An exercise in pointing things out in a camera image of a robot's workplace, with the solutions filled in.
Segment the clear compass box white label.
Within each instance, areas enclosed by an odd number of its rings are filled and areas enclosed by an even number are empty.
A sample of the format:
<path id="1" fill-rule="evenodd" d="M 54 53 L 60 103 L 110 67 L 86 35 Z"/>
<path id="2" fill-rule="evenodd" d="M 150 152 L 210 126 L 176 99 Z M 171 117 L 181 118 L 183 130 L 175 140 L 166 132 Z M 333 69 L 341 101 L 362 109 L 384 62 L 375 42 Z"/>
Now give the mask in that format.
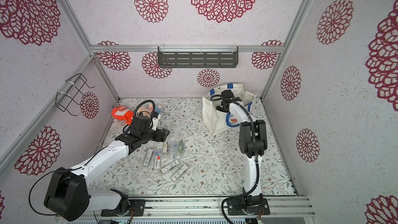
<path id="1" fill-rule="evenodd" d="M 143 162 L 143 166 L 144 166 L 144 167 L 149 166 L 149 163 L 150 163 L 150 161 L 151 161 L 151 158 L 152 158 L 152 156 L 153 156 L 153 154 L 154 154 L 154 150 L 155 150 L 154 147 L 149 147 L 149 148 L 148 148 L 147 154 L 146 154 L 145 159 L 144 159 L 144 162 Z"/>

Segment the white canvas tote bag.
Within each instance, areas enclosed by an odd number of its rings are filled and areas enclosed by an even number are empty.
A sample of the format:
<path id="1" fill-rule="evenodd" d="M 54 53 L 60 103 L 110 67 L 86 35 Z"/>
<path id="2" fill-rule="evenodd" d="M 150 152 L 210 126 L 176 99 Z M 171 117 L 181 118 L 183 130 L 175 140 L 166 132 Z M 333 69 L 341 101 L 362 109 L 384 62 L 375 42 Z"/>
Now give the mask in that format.
<path id="1" fill-rule="evenodd" d="M 216 109 L 218 106 L 221 106 L 220 101 L 213 102 L 210 100 L 211 96 L 221 95 L 225 90 L 231 90 L 235 97 L 239 97 L 243 101 L 245 109 L 249 112 L 257 96 L 255 93 L 247 91 L 243 84 L 229 83 L 210 89 L 202 97 L 202 120 L 212 136 L 218 135 L 228 128 L 237 128 L 240 126 L 240 121 L 233 114 Z"/>

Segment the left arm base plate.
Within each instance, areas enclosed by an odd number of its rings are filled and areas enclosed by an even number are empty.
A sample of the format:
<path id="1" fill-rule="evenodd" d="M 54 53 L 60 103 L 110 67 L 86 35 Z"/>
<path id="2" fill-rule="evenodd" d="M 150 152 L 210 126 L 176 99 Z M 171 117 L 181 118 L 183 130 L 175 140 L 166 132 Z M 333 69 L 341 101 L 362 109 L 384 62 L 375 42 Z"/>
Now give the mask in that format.
<path id="1" fill-rule="evenodd" d="M 102 217 L 141 217 L 144 214 L 146 200 L 128 199 L 122 201 L 116 209 L 104 209 L 101 211 Z"/>

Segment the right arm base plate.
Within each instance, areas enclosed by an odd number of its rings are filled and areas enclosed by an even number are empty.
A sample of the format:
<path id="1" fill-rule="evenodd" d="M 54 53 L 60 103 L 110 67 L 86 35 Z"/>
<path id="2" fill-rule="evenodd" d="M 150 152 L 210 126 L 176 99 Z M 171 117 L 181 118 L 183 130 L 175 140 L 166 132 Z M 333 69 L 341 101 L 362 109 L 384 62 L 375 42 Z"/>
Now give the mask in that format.
<path id="1" fill-rule="evenodd" d="M 238 215 L 269 215 L 268 201 L 261 196 L 244 197 L 227 201 L 228 214 Z"/>

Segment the clear compass box red label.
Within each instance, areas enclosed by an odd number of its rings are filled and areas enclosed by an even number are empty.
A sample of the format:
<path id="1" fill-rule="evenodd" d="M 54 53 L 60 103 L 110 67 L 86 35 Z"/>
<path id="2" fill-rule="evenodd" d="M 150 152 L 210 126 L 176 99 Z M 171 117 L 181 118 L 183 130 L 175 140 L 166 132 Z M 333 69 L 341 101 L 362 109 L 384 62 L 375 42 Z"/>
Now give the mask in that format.
<path id="1" fill-rule="evenodd" d="M 154 151 L 153 169 L 154 170 L 160 170 L 161 169 L 161 163 L 162 163 L 162 150 L 161 149 L 156 149 Z"/>

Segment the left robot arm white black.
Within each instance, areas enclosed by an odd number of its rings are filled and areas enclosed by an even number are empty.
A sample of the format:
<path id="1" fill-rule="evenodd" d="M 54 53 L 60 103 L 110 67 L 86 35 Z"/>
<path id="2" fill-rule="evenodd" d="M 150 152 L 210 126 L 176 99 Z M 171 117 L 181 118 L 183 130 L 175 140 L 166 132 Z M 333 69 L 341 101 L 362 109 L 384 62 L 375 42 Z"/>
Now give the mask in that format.
<path id="1" fill-rule="evenodd" d="M 150 141 L 163 143 L 170 134 L 158 128 L 161 114 L 153 100 L 141 102 L 134 110 L 131 123 L 108 146 L 89 159 L 69 168 L 51 171 L 51 180 L 44 197 L 44 207 L 51 216 L 75 221 L 86 212 L 111 211 L 126 216 L 132 211 L 127 194 L 117 189 L 89 191 L 91 183 L 111 165 L 126 158 Z"/>

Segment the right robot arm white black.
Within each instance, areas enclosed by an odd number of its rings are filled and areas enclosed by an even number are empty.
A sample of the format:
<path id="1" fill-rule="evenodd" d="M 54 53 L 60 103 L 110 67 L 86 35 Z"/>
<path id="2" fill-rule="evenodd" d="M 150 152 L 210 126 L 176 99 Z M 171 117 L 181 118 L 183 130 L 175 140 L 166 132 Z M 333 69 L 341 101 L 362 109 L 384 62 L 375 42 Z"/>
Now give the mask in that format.
<path id="1" fill-rule="evenodd" d="M 248 209 L 263 202 L 261 189 L 261 162 L 267 150 L 266 123 L 256 120 L 243 105 L 240 97 L 232 90 L 210 96 L 212 102 L 220 102 L 217 110 L 233 115 L 239 122 L 239 149 L 246 156 L 246 176 L 243 192 L 237 197 L 228 198 L 229 202 L 237 201 L 243 209 Z"/>

